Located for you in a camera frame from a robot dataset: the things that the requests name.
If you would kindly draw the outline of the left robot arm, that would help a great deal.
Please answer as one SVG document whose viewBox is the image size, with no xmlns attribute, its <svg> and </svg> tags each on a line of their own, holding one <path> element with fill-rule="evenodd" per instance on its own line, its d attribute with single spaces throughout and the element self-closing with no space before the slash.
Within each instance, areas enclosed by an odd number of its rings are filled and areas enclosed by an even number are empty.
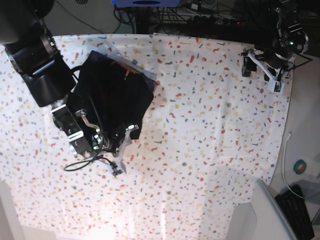
<svg viewBox="0 0 320 240">
<path fill-rule="evenodd" d="M 243 50 L 241 74 L 249 77 L 260 68 L 268 90 L 281 94 L 289 73 L 313 60 L 303 55 L 308 51 L 309 37 L 300 23 L 298 5 L 292 0 L 274 0 L 269 11 L 275 18 L 275 37 L 269 44 Z"/>
</svg>

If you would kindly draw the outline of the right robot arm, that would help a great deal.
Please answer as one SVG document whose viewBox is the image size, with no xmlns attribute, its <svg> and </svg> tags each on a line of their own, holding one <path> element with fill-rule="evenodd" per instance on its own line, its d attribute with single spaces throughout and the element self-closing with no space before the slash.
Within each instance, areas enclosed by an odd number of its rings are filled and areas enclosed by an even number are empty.
<svg viewBox="0 0 320 240">
<path fill-rule="evenodd" d="M 99 77 L 85 80 L 65 63 L 44 23 L 52 0 L 3 0 L 0 3 L 0 43 L 40 107 L 51 106 L 53 122 L 63 131 L 71 152 L 83 160 L 64 168 L 77 171 L 96 161 L 113 176 L 126 172 L 122 158 L 136 124 L 113 117 Z"/>
</svg>

